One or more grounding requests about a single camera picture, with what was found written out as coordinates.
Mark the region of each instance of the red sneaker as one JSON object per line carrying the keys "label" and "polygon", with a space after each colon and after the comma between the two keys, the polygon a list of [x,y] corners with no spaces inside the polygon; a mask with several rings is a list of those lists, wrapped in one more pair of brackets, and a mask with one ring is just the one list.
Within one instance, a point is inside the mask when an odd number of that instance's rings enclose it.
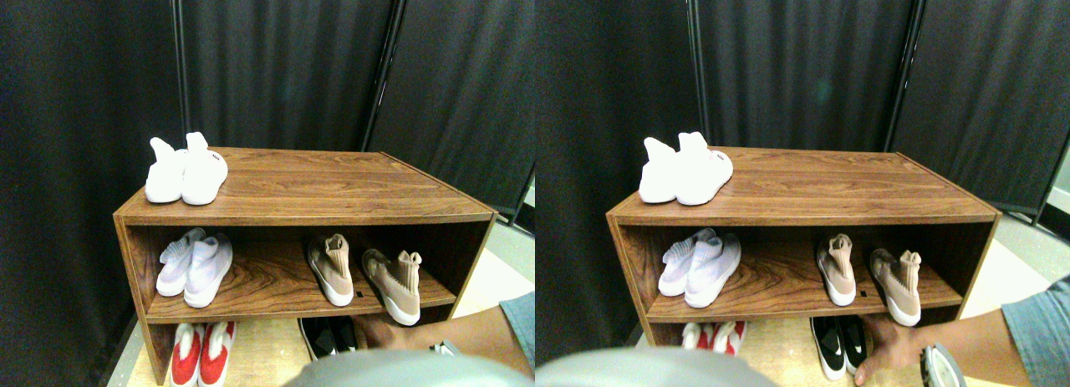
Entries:
{"label": "red sneaker", "polygon": [[200,385],[201,387],[223,386],[227,378],[227,365],[230,362],[230,347],[234,343],[238,324],[219,322],[208,326],[204,349],[201,350]]}
{"label": "red sneaker", "polygon": [[201,342],[204,327],[183,323],[174,331],[174,350],[171,352],[171,387],[193,387],[197,385],[200,371]]}

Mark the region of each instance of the shirt sleeve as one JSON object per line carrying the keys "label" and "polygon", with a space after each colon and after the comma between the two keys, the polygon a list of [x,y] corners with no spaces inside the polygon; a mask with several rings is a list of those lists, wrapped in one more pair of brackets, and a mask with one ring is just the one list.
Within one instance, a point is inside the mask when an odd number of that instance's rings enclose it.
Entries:
{"label": "shirt sleeve", "polygon": [[1003,306],[1004,319],[1034,386],[1070,384],[1070,276],[1048,291]]}

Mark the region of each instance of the hand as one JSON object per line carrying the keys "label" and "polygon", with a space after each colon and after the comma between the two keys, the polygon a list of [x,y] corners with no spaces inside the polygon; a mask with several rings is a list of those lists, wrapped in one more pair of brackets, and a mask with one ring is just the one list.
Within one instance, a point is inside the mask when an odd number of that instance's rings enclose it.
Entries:
{"label": "hand", "polygon": [[873,353],[858,366],[855,385],[861,386],[881,369],[898,369],[917,365],[920,347],[916,329],[899,325],[887,313],[862,315],[866,330],[873,339]]}

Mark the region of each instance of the curtain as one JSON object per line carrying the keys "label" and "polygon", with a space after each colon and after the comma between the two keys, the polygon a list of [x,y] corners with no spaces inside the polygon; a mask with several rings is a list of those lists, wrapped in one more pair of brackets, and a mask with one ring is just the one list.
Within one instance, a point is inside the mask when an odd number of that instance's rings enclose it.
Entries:
{"label": "curtain", "polygon": [[181,10],[193,130],[220,146],[360,149],[391,0],[182,0]]}
{"label": "curtain", "polygon": [[111,212],[182,135],[170,0],[0,0],[0,385],[92,386],[134,303]]}
{"label": "curtain", "polygon": [[516,215],[538,149],[522,90],[533,4],[408,0],[368,150]]}
{"label": "curtain", "polygon": [[880,151],[912,0],[698,0],[710,143]]}
{"label": "curtain", "polygon": [[1037,214],[1070,133],[1070,0],[929,0],[892,149]]}
{"label": "curtain", "polygon": [[636,309],[606,212],[639,186],[643,138],[699,129],[686,0],[540,0],[536,363],[623,344]]}

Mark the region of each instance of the shoe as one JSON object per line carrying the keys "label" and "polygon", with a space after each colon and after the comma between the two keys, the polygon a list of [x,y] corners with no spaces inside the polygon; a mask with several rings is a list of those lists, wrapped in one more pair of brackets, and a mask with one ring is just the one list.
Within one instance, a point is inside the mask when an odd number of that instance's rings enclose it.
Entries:
{"label": "shoe", "polygon": [[234,344],[238,324],[219,322],[208,326],[204,331],[208,341],[201,351],[201,369],[198,384],[201,387],[221,387],[227,378],[227,366],[230,365],[230,349]]}
{"label": "shoe", "polygon": [[884,290],[891,318],[907,327],[916,325],[921,320],[921,298],[918,296],[921,256],[906,250],[896,261],[887,250],[877,249],[870,258],[870,268]]}
{"label": "shoe", "polygon": [[182,200],[192,205],[212,203],[227,181],[227,160],[208,150],[201,133],[186,134],[186,146],[189,153],[182,177]]}
{"label": "shoe", "polygon": [[315,361],[324,356],[337,355],[338,345],[327,323],[327,318],[297,319],[301,337],[305,338],[308,356]]}
{"label": "shoe", "polygon": [[156,162],[149,167],[144,197],[152,203],[171,203],[182,199],[182,177],[186,172],[186,150],[174,151],[159,138],[149,141]]}
{"label": "shoe", "polygon": [[186,289],[189,275],[189,264],[193,261],[194,243],[204,238],[204,230],[189,230],[179,241],[175,241],[159,254],[159,263],[164,268],[156,277],[156,291],[163,296],[175,296]]}
{"label": "shoe", "polygon": [[676,166],[676,201],[688,206],[709,202],[732,179],[732,160],[722,152],[709,151],[699,133],[679,135]]}
{"label": "shoe", "polygon": [[341,234],[316,237],[308,244],[308,265],[320,289],[334,306],[353,301],[353,277],[349,274],[349,243]]}
{"label": "shoe", "polygon": [[684,301],[692,308],[705,308],[713,304],[739,265],[743,252],[735,235],[713,241],[716,246],[702,241],[694,244],[694,258],[691,259],[691,269],[684,288]]}
{"label": "shoe", "polygon": [[855,314],[836,316],[836,326],[840,332],[840,344],[847,353],[847,371],[855,374],[858,366],[866,360],[866,334],[862,330],[862,319]]}
{"label": "shoe", "polygon": [[397,261],[389,261],[382,252],[368,249],[362,259],[364,273],[379,290],[386,313],[406,326],[419,321],[419,253],[401,250]]}
{"label": "shoe", "polygon": [[215,299],[223,276],[230,269],[234,252],[226,235],[215,234],[194,243],[193,263],[183,298],[194,308],[203,308]]}
{"label": "shoe", "polygon": [[643,140],[649,161],[643,166],[639,181],[639,199],[646,203],[664,203],[676,199],[676,151],[657,139]]}
{"label": "shoe", "polygon": [[696,243],[702,241],[710,244],[717,236],[712,229],[702,229],[690,238],[681,241],[672,245],[666,254],[661,256],[661,263],[666,264],[664,272],[658,278],[658,291],[664,296],[677,296],[684,293],[687,285],[687,273],[691,269],[691,258],[694,254]]}
{"label": "shoe", "polygon": [[171,352],[171,387],[192,387],[197,385],[200,374],[201,344],[204,341],[204,327],[183,323],[174,331],[174,349]]}
{"label": "shoe", "polygon": [[855,270],[851,268],[851,238],[840,234],[817,249],[817,268],[832,304],[847,306],[855,301]]}
{"label": "shoe", "polygon": [[817,356],[821,357],[821,368],[825,377],[830,381],[843,378],[846,372],[846,358],[840,344],[840,334],[836,327],[836,318],[810,318],[810,331],[817,344]]}

